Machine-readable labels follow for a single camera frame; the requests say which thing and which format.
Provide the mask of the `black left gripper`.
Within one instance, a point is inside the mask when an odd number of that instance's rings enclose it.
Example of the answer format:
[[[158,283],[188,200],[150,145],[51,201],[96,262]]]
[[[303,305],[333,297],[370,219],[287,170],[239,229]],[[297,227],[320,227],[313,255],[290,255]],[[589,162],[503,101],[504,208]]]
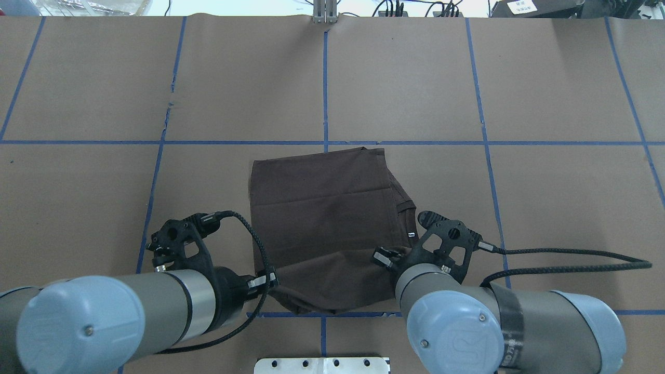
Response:
[[[256,300],[269,295],[278,288],[276,273],[268,273],[252,278],[252,275],[238,275],[230,268],[214,267],[214,291],[216,312],[210,325],[214,331],[233,322],[247,300]]]

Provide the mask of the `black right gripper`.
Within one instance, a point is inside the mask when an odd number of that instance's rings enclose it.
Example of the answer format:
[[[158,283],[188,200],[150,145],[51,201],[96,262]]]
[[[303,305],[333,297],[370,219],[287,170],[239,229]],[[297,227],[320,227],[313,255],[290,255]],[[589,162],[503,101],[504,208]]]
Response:
[[[437,255],[422,247],[409,249],[402,246],[390,248],[378,246],[374,249],[372,263],[392,271],[392,283],[396,284],[399,277],[411,266],[437,264]]]

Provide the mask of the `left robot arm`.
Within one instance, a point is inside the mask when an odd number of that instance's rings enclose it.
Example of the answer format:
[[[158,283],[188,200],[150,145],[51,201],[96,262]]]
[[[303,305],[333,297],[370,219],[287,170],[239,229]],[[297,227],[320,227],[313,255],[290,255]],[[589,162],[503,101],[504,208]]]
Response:
[[[215,269],[62,279],[2,292],[2,373],[111,373],[230,324],[269,276]]]

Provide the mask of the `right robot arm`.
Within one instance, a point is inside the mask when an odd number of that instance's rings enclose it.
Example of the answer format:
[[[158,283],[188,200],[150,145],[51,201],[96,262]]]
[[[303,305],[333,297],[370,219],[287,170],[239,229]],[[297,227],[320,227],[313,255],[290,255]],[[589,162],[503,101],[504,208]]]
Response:
[[[432,263],[397,266],[395,298],[411,348],[430,373],[616,373],[627,338],[617,314],[592,296],[463,286]]]

